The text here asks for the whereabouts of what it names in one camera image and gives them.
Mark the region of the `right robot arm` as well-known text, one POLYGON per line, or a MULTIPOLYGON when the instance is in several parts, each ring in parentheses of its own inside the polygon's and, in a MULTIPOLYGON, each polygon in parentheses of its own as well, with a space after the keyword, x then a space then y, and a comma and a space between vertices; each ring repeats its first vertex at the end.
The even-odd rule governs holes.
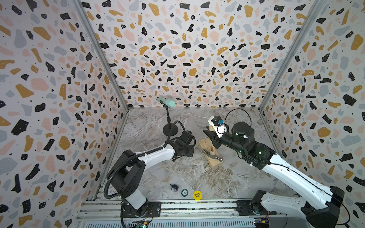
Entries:
POLYGON ((208 123, 204 133, 216 149, 222 145, 232 149, 250 166, 274 176, 299 194, 285 197, 257 191, 250 203, 252 213, 285 213, 304 219, 315 228, 338 225, 343 190, 325 186, 302 174, 273 149, 255 141, 254 129, 245 122, 236 123, 231 131, 219 116, 211 117, 208 123))

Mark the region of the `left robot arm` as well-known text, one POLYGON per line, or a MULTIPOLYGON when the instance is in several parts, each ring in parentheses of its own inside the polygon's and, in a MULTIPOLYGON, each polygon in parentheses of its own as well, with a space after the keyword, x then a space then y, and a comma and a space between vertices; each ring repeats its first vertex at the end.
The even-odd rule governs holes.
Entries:
POLYGON ((195 144, 191 131, 183 131, 180 137, 169 139, 164 145, 150 151, 124 151, 107 175, 104 197, 111 199, 119 196, 127 204, 126 211, 131 211, 137 217, 144 216, 149 212, 149 202, 138 188, 144 171, 164 161, 192 157, 195 144))

